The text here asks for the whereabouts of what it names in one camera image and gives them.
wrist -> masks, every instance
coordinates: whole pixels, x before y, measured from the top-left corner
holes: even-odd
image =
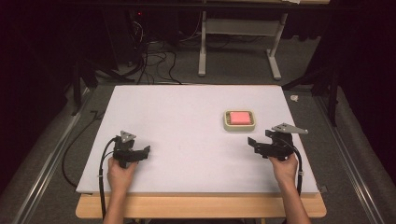
[[[278,182],[278,185],[282,191],[297,190],[294,180],[281,181],[281,182]]]
[[[126,196],[126,190],[112,190],[111,198],[124,198]]]

white board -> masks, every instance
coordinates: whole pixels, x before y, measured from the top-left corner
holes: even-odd
[[[224,111],[238,109],[254,113],[253,132],[224,130]],[[125,131],[137,136],[134,150],[151,146],[148,159],[137,166],[130,192],[279,192],[271,162],[254,153],[248,137],[271,144],[265,130],[283,122],[294,125],[278,86],[118,86],[77,191],[99,191],[103,150]],[[298,134],[293,134],[293,143],[304,161],[303,192],[318,192]],[[106,178],[104,182],[110,191]]]

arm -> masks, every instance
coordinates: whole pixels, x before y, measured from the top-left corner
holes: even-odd
[[[111,194],[104,220],[105,224],[121,224],[123,222],[126,194],[134,178],[136,165],[137,162],[134,162],[127,169],[123,169],[117,160],[108,159],[107,179],[111,187]]]
[[[274,175],[279,185],[288,224],[311,223],[303,203],[295,187],[297,160],[294,154],[287,160],[279,161],[277,158],[268,157],[274,167]]]

small box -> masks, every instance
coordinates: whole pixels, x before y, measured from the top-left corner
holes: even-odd
[[[251,132],[256,126],[253,112],[227,110],[224,112],[224,129],[227,132]]]

silver bracket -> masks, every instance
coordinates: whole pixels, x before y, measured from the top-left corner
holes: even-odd
[[[294,127],[287,123],[279,124],[279,125],[273,127],[272,130],[280,132],[280,133],[305,133],[305,134],[308,133],[308,130],[297,128],[297,127]]]
[[[134,138],[136,138],[136,135],[131,134],[131,133],[127,133],[125,131],[121,131],[121,139],[122,139],[123,143],[129,142],[129,141],[131,141]]]
[[[319,184],[317,184],[317,187],[318,187],[318,190],[319,190],[319,192],[320,193],[327,193],[327,192],[329,192],[329,190],[327,189],[327,186],[326,185],[319,185]]]

